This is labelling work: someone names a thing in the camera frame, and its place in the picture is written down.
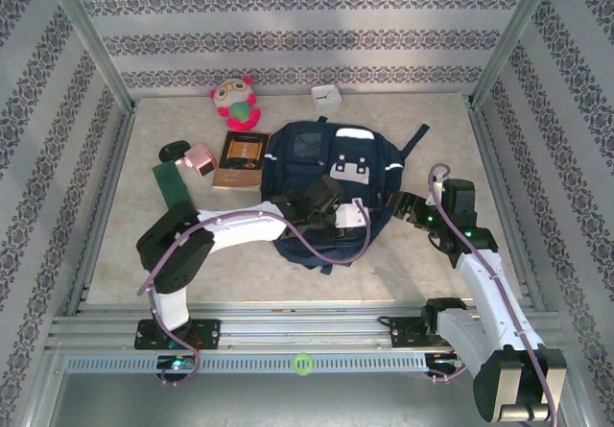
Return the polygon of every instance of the beige floor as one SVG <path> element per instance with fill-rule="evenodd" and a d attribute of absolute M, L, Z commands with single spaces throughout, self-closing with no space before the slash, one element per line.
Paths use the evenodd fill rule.
<path fill-rule="evenodd" d="M 294 120 L 316 119 L 310 96 L 261 97 L 258 130 L 276 131 Z M 432 164 L 451 165 L 453 177 L 474 181 L 478 224 L 493 232 L 514 291 L 518 284 L 484 167 L 463 100 L 458 94 L 348 95 L 330 121 L 365 125 L 399 147 L 422 123 L 431 125 L 410 155 L 404 190 L 426 196 Z M 135 248 L 137 239 L 166 211 L 152 167 L 164 145 L 179 139 L 202 142 L 219 155 L 224 120 L 208 98 L 156 98 L 140 102 L 130 144 L 113 201 L 106 233 L 87 297 L 91 304 L 143 302 L 136 290 L 145 278 Z M 259 203 L 259 193 L 214 190 L 211 176 L 181 171 L 197 208 L 232 209 Z M 188 287 L 192 302 L 421 300 L 428 297 L 469 298 L 465 285 L 446 256 L 435 251 L 424 232 L 392 220 L 367 254 L 350 268 L 332 275 L 308 271 L 283 259 L 268 242 L 218 251 L 207 258 Z"/>

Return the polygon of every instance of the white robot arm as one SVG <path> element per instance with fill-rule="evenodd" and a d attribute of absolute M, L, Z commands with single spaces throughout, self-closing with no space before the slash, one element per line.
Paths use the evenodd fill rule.
<path fill-rule="evenodd" d="M 535 333 L 509 287 L 490 231 L 476 227 L 473 183 L 447 179 L 438 188 L 442 200 L 440 210 L 427 200 L 406 192 L 393 194 L 388 208 L 393 216 L 426 230 L 433 246 L 449 257 L 452 268 L 459 271 L 469 287 L 480 320 L 475 320 L 457 299 L 461 307 L 437 310 L 431 307 L 424 332 L 439 335 L 455 349 L 474 378 L 476 405 L 485 420 L 547 419 L 555 412 L 562 390 L 566 371 L 562 353 L 546 348 Z M 256 240 L 272 241 L 292 236 L 287 222 L 295 227 L 294 235 L 306 228 L 365 226 L 363 249 L 366 249 L 370 227 L 368 214 L 360 200 L 338 205 L 340 193 L 339 184 L 325 176 L 298 196 L 263 202 L 239 211 L 197 212 L 191 204 L 174 206 L 137 243 L 143 267 L 152 272 L 150 281 L 141 290 L 153 288 L 150 294 L 153 295 L 154 314 L 161 319 L 162 331 L 176 335 L 189 332 L 185 288 L 210 252 Z M 470 239 L 473 249 L 443 222 L 441 212 Z M 181 243 L 171 256 L 169 247 L 177 245 L 177 240 Z M 548 396 L 553 403 L 546 403 L 546 395 L 539 389 L 540 380 L 532 359 L 535 355 L 546 374 L 544 377 L 550 387 Z"/>

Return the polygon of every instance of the navy blue backpack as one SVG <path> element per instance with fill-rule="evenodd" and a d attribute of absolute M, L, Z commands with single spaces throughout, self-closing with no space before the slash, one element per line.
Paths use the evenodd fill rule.
<path fill-rule="evenodd" d="M 401 188 L 405 159 L 429 129 L 422 125 L 402 151 L 382 134 L 365 127 L 301 121 L 286 125 L 271 136 L 265 154 L 260 192 L 270 200 L 291 190 L 304 190 L 324 174 L 339 181 L 343 188 L 341 203 L 363 199 L 369 209 L 372 243 L 390 220 L 387 202 Z M 323 236 L 320 230 L 303 234 L 314 248 L 334 259 L 346 259 L 360 251 L 366 229 L 345 230 L 343 237 Z M 273 242 L 279 254 L 308 269 L 322 267 L 330 274 L 332 265 L 322 261 L 296 238 Z"/>

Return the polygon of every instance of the reflective strip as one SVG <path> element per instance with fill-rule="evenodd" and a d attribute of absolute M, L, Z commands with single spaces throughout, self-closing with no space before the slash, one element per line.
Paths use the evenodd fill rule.
<path fill-rule="evenodd" d="M 352 137 L 354 139 L 371 139 L 374 140 L 375 136 L 368 130 L 359 130 L 357 128 L 341 128 L 335 133 L 336 137 Z"/>

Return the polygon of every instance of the pink stuffed toy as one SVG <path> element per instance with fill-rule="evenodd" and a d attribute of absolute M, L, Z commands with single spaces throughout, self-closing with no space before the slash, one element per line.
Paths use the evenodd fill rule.
<path fill-rule="evenodd" d="M 250 77 L 228 79 L 209 93 L 218 113 L 227 117 L 226 124 L 231 130 L 251 130 L 260 120 L 260 109 L 254 107 L 256 95 L 251 90 L 252 83 Z"/>

